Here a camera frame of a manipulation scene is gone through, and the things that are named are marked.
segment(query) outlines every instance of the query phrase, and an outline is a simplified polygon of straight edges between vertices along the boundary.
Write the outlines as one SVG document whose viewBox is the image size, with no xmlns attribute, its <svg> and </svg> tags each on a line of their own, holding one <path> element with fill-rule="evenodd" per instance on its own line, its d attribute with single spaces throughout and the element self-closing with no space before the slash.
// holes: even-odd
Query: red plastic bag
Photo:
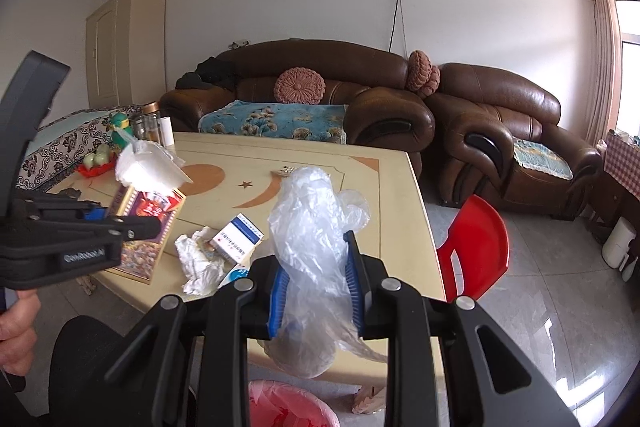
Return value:
<svg viewBox="0 0 640 427">
<path fill-rule="evenodd" d="M 251 381 L 249 402 L 251 427 L 340 427 L 327 404 L 286 383 Z"/>
</svg>

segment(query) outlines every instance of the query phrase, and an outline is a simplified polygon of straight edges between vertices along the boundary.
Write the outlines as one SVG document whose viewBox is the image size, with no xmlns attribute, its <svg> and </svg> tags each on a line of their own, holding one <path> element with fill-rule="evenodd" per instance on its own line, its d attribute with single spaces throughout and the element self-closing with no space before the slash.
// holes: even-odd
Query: metal bolt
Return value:
<svg viewBox="0 0 640 427">
<path fill-rule="evenodd" d="M 476 307 L 476 302 L 466 295 L 461 295 L 456 299 L 456 306 L 461 310 L 471 311 Z"/>
<path fill-rule="evenodd" d="M 234 282 L 234 288 L 239 292 L 248 292 L 253 287 L 254 282 L 248 277 L 242 277 L 242 279 L 238 279 Z"/>
<path fill-rule="evenodd" d="M 175 295 L 164 296 L 160 301 L 160 307 L 164 310 L 173 310 L 178 307 L 178 304 L 180 304 L 180 301 Z"/>
<path fill-rule="evenodd" d="M 387 277 L 382 280 L 382 287 L 390 292 L 397 292 L 400 289 L 400 281 L 393 277 Z"/>
</svg>

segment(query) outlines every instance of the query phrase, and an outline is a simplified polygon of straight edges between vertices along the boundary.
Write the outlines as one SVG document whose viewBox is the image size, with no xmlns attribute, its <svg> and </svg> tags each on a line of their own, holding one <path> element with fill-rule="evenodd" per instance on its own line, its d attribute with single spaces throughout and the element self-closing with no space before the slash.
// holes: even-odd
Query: brown leather sofa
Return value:
<svg viewBox="0 0 640 427">
<path fill-rule="evenodd" d="M 418 96 L 404 90 L 408 64 L 399 55 L 349 42 L 290 39 L 253 44 L 217 58 L 235 63 L 241 77 L 235 92 L 215 86 L 166 93 L 160 109 L 171 117 L 174 130 L 197 132 L 203 115 L 236 99 L 275 102 L 273 86 L 280 74 L 310 68 L 326 83 L 321 103 L 349 104 L 344 118 L 348 143 L 406 151 L 420 176 L 420 152 L 433 139 L 433 115 Z"/>
<path fill-rule="evenodd" d="M 509 71 L 445 64 L 440 87 L 425 104 L 435 117 L 436 136 L 423 161 L 446 205 L 461 206 L 478 194 L 496 208 L 562 219 L 583 210 L 602 158 L 558 127 L 561 107 L 551 93 Z M 561 155 L 573 179 L 520 167 L 513 157 L 514 137 Z"/>
</svg>

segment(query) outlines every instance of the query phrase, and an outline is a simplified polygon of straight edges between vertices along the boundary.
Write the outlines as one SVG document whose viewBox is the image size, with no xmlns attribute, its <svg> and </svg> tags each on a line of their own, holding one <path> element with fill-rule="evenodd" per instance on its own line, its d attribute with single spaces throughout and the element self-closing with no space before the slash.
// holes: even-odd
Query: beige curtain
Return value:
<svg viewBox="0 0 640 427">
<path fill-rule="evenodd" d="M 616 126 L 622 89 L 622 38 L 616 0 L 596 0 L 596 49 L 587 141 L 595 144 Z"/>
</svg>

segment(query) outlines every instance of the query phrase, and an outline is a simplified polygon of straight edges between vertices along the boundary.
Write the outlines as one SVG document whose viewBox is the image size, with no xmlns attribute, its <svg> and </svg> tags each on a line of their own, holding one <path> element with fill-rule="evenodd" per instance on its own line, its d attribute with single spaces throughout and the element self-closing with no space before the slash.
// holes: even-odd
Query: finger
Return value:
<svg viewBox="0 0 640 427">
<path fill-rule="evenodd" d="M 8 363 L 3 367 L 3 369 L 16 377 L 24 377 L 29 372 L 32 363 L 33 351 L 30 351 L 26 356 L 18 360 L 18 362 Z"/>
<path fill-rule="evenodd" d="M 36 343 L 37 335 L 33 328 L 23 334 L 0 343 L 0 365 L 15 363 L 23 359 Z"/>
<path fill-rule="evenodd" d="M 40 300 L 35 290 L 18 292 L 18 300 L 0 315 L 0 341 L 18 337 L 33 324 L 40 309 Z"/>
</svg>

